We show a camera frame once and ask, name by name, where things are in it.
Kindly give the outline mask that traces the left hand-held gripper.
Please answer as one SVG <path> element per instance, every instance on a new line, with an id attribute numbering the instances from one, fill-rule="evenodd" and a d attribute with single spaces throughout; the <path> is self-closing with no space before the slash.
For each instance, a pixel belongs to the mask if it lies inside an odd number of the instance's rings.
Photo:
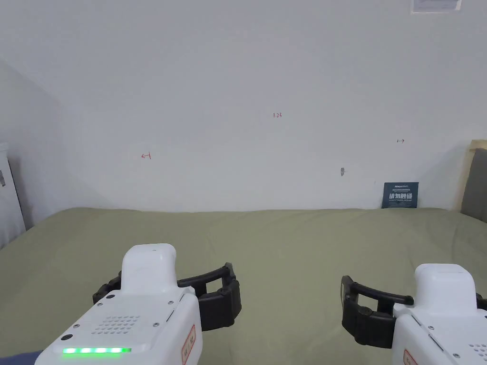
<path id="1" fill-rule="evenodd" d="M 198 364 L 202 331 L 230 327 L 241 312 L 240 283 L 229 262 L 177 281 L 175 259 L 169 244 L 130 248 L 122 271 L 92 296 L 95 305 L 36 364 Z M 207 284 L 217 280 L 222 287 L 208 292 Z"/>

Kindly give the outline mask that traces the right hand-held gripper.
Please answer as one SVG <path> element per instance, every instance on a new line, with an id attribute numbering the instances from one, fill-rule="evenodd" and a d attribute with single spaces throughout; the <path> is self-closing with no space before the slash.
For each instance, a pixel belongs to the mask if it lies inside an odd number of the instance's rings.
<path id="1" fill-rule="evenodd" d="M 360 345 L 393 347 L 395 365 L 486 364 L 487 299 L 470 273 L 456 264 L 422 264 L 415 280 L 413 299 L 342 276 L 343 328 Z M 361 295 L 377 309 L 360 305 Z"/>

